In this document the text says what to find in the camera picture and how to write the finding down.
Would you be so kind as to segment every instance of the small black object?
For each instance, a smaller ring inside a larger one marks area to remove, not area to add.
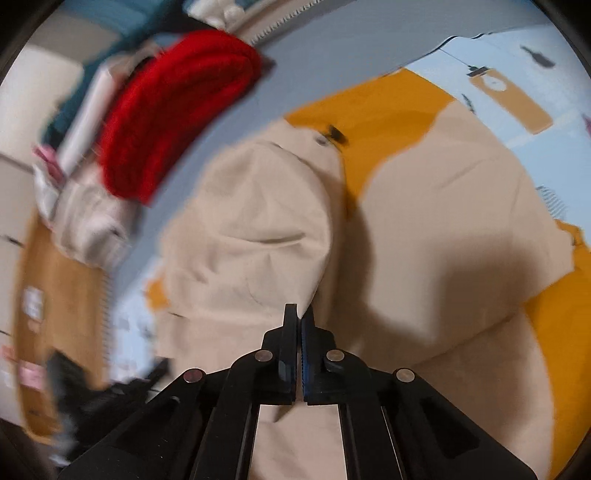
[[[59,351],[51,354],[46,367],[61,425],[54,442],[56,453],[71,462],[144,406],[150,388],[168,373],[168,359],[146,379],[115,383],[104,390],[88,388],[82,367]]]
[[[300,321],[292,304],[263,351],[209,375],[181,375],[60,479],[246,480],[260,405],[296,399],[298,347],[304,400],[339,406],[349,480],[536,479],[418,375],[374,370],[336,350],[311,309]]]
[[[545,56],[542,52],[533,51],[530,48],[525,47],[523,45],[521,45],[521,49],[529,53],[533,61],[536,62],[540,67],[543,67],[545,69],[551,69],[556,67],[556,64],[547,56]]]
[[[348,143],[347,137],[344,133],[338,130],[334,125],[329,125],[329,131],[325,137],[332,138],[335,142],[340,143],[341,145],[346,145]]]
[[[476,111],[474,110],[474,104],[472,103],[472,101],[462,93],[462,96],[464,97],[464,101],[466,102],[466,106],[468,107],[468,110],[470,110],[472,113],[476,113]]]
[[[489,67],[480,67],[479,69],[476,67],[469,67],[469,69],[470,73],[467,74],[469,77],[478,77],[479,75],[482,75],[483,73],[490,70]]]

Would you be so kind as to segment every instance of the beige fabric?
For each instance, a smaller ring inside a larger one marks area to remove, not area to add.
[[[538,480],[548,478],[554,404],[544,355],[523,312],[414,370]]]
[[[107,192],[91,151],[59,197],[52,240],[65,256],[111,270],[127,251],[138,207]]]
[[[176,374],[227,368],[282,324],[286,303],[305,312],[335,266],[340,184],[335,147],[283,120],[212,160],[161,241],[164,288],[180,317],[157,319],[157,353],[174,359]]]
[[[274,248],[268,261],[255,260],[247,268],[246,250],[229,249],[237,238],[247,237],[245,232],[269,237],[271,223],[251,221],[258,217],[246,207],[268,192],[277,192],[269,198],[281,199],[276,208],[290,206],[292,212],[286,218],[290,223],[280,224],[282,239],[288,238],[283,230],[291,232],[296,225],[306,227],[306,235],[311,227],[310,240],[317,239],[319,229],[329,225],[327,201],[322,203],[310,188],[315,182],[300,184],[304,177],[300,169],[287,168],[291,162],[265,162],[271,151],[269,143],[260,148],[246,142],[215,159],[196,197],[163,239],[164,262],[172,269],[165,278],[167,294],[174,307],[180,306],[176,313],[191,318],[174,322],[176,330],[169,329],[174,334],[163,353],[194,359],[185,368],[223,368],[259,347],[264,331],[281,323],[282,304],[297,301],[305,307],[314,290],[311,282],[322,275],[319,268],[313,275],[294,270],[292,261],[308,268],[310,254],[273,257]],[[248,161],[237,163],[239,158]],[[281,168],[281,175],[246,167],[253,164]],[[241,183],[235,180],[237,172]],[[248,189],[240,190],[243,184]],[[294,185],[298,201],[286,205],[294,198]],[[293,215],[302,202],[318,208]],[[269,211],[275,202],[257,204]],[[245,231],[228,234],[230,227]],[[329,317],[319,315],[317,323],[371,367],[416,368],[545,479],[552,396],[539,346],[519,311],[522,302],[572,270],[571,246],[515,156],[453,102],[418,144],[373,172],[343,237],[332,310]],[[324,258],[330,243],[316,242],[313,258],[319,259],[320,252]],[[258,251],[253,258],[259,258]],[[221,283],[230,261],[235,262],[232,274]],[[284,271],[282,265],[297,273],[292,283],[269,275],[269,266],[275,273]],[[261,274],[256,277],[254,271]],[[253,298],[264,314],[256,312],[252,299],[242,301],[246,295],[238,294],[244,285],[255,290]],[[215,303],[222,293],[227,302]],[[346,477],[335,408],[297,404],[276,420],[269,417],[259,422],[252,479]]]
[[[572,270],[571,245],[514,155],[455,102],[374,171],[343,237],[325,324],[337,344],[372,367],[416,368],[546,479],[553,400],[518,312]],[[337,412],[314,408],[259,422],[251,478],[346,478]]]
[[[570,238],[523,166],[456,101],[366,184],[328,328],[393,371],[474,337],[572,269]]]

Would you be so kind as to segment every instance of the orange cloth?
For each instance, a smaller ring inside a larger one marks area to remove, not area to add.
[[[326,132],[333,125],[345,133],[347,143],[337,147],[345,169],[346,211],[351,216],[379,165],[418,143],[453,101],[448,93],[403,69],[304,106],[285,119],[294,127]]]
[[[566,466],[591,426],[591,252],[580,229],[557,223],[573,236],[574,271],[525,304],[554,397],[550,478]]]
[[[148,283],[148,287],[146,288],[146,303],[152,312],[157,312],[170,306],[168,297],[164,292],[163,281],[164,279],[162,276],[159,276],[158,278],[151,280]]]

